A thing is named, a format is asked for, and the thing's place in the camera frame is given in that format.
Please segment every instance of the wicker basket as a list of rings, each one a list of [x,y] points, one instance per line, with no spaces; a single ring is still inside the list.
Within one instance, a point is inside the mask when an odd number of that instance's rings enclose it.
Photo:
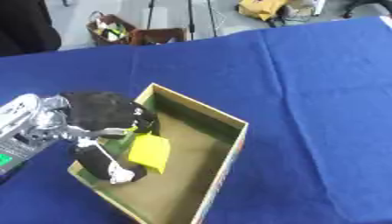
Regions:
[[[106,24],[117,23],[117,24],[123,25],[125,27],[125,30],[127,30],[128,34],[129,34],[128,36],[123,37],[123,38],[119,38],[116,41],[109,41],[108,39],[104,38],[103,36],[101,36],[95,32],[98,29],[96,22],[93,21],[92,19],[90,19],[91,22],[87,24],[87,29],[91,34],[91,38],[94,40],[94,42],[97,46],[129,45],[130,44],[130,42],[132,40],[131,33],[132,33],[132,31],[134,31],[136,29],[136,27],[134,25],[123,21],[122,19],[120,19],[116,15],[112,15],[112,14],[103,15],[100,12],[93,12],[92,16],[94,14],[99,14],[100,15],[99,19]]]
[[[131,44],[133,46],[146,46],[155,44],[166,44],[171,39],[174,42],[186,41],[186,33],[184,29],[173,28],[173,29],[158,29],[158,30],[138,30],[135,29],[131,36]]]

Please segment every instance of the open box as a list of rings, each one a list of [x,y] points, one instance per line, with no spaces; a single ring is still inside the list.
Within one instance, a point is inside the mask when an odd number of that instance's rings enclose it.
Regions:
[[[107,202],[143,224],[201,223],[240,152],[248,124],[206,104],[151,84],[136,102],[157,112],[161,136],[171,143],[163,175],[111,185],[74,162],[68,171]],[[126,155],[131,136],[102,141]]]

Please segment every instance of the floor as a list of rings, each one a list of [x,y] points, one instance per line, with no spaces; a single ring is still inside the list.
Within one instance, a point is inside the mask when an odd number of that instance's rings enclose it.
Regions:
[[[93,46],[86,30],[86,23],[93,11],[116,14],[138,28],[146,26],[148,2],[150,0],[68,0],[65,7],[61,0],[46,0],[52,15],[53,25],[62,39],[62,50]],[[211,0],[219,35],[234,32],[265,29],[268,26],[261,20],[244,17],[235,11],[239,0]],[[350,0],[326,0],[326,6],[319,17],[312,17],[310,23],[341,19],[344,6]],[[213,36],[208,14],[207,0],[193,0],[193,13],[196,25],[196,39]],[[354,16],[376,16],[387,14],[375,4],[359,7]],[[186,0],[156,0],[151,28],[187,27],[188,10]]]

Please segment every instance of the blue tablecloth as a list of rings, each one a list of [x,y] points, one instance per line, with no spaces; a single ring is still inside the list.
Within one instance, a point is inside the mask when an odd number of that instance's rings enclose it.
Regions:
[[[182,44],[0,59],[0,103],[22,93],[156,82],[250,122],[206,223],[392,221],[392,31],[379,18]],[[58,143],[0,186],[0,222],[128,223],[67,174]]]

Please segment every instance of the black glove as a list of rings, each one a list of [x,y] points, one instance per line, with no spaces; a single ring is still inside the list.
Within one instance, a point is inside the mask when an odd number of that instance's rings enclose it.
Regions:
[[[134,127],[136,133],[148,133],[159,135],[158,117],[142,105],[129,100],[119,94],[110,92],[93,93],[64,93],[70,108],[65,109],[68,125],[77,126],[83,130],[100,131],[109,128],[129,129]],[[104,136],[115,138],[123,136]],[[104,150],[103,146],[96,145],[73,147],[73,156],[98,179],[116,180],[117,172],[123,167]],[[132,181],[139,180],[147,174],[145,168],[139,164],[133,164],[124,170],[132,171],[135,177]]]
[[[106,128],[128,129],[137,126],[136,133],[159,135],[155,114],[142,105],[110,92],[64,93],[71,108],[66,112],[67,123],[84,130]]]

